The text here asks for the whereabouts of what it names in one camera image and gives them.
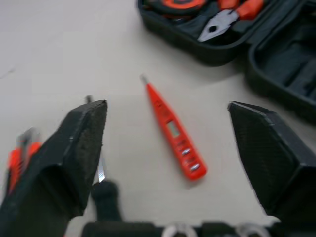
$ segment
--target textured rubber grip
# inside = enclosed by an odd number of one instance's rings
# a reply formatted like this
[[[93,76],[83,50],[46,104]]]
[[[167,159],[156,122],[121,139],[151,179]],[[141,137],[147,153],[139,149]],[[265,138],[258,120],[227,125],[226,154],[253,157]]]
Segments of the textured rubber grip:
[[[261,11],[264,0],[247,0],[236,11],[240,20],[253,20]]]
[[[122,221],[119,212],[119,190],[115,183],[102,181],[93,185],[92,198],[98,221]]]
[[[149,222],[96,221],[85,225],[81,237],[161,237],[161,232]]]

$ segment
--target voltage tester pen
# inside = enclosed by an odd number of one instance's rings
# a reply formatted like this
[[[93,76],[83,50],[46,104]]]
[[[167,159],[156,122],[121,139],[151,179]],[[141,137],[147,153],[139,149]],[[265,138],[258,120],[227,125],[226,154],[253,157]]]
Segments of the voltage tester pen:
[[[154,112],[165,137],[167,138],[181,169],[190,180],[197,180],[207,173],[207,167],[193,146],[183,126],[162,96],[144,76],[141,79],[154,108]]]

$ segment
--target metal ring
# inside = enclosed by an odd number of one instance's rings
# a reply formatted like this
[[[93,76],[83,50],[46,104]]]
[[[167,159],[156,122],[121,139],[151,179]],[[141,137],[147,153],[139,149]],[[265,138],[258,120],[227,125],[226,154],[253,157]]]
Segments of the metal ring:
[[[161,237],[174,237],[176,234],[183,234],[186,237],[198,237],[196,231],[185,223],[173,223],[164,228]]]

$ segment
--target metal blade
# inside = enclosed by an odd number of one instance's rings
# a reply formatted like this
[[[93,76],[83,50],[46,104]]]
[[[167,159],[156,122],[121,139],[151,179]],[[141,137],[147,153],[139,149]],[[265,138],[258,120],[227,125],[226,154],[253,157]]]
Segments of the metal blade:
[[[27,166],[27,159],[29,153],[29,147],[32,145],[33,142],[39,141],[40,134],[34,127],[26,130],[22,135],[20,135],[17,139],[17,146],[21,150],[20,154],[20,165],[21,169],[24,172]]]
[[[103,180],[105,180],[105,171],[103,168],[103,162],[104,162],[104,159],[102,157],[102,153],[100,153],[100,159],[99,159],[99,165],[98,165],[99,183],[101,183]]]
[[[147,77],[145,77],[144,74],[140,75],[140,79],[143,81],[143,83],[144,83],[145,85],[147,85],[147,84],[149,83],[148,80],[147,80]]]

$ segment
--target white surface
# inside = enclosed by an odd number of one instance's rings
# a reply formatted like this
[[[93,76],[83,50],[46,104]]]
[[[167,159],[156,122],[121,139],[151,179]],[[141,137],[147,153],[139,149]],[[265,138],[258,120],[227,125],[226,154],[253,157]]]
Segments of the white surface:
[[[239,161],[229,101],[279,112],[315,151],[315,128],[254,95],[234,63],[203,66],[146,32],[133,0],[1,0],[0,52],[1,177],[21,132],[35,126],[45,140],[86,95],[107,99],[103,154],[108,177],[119,184],[125,220],[269,223]],[[208,164],[198,184],[179,172],[142,73],[177,112]],[[90,204],[67,236],[79,236],[93,219]]]

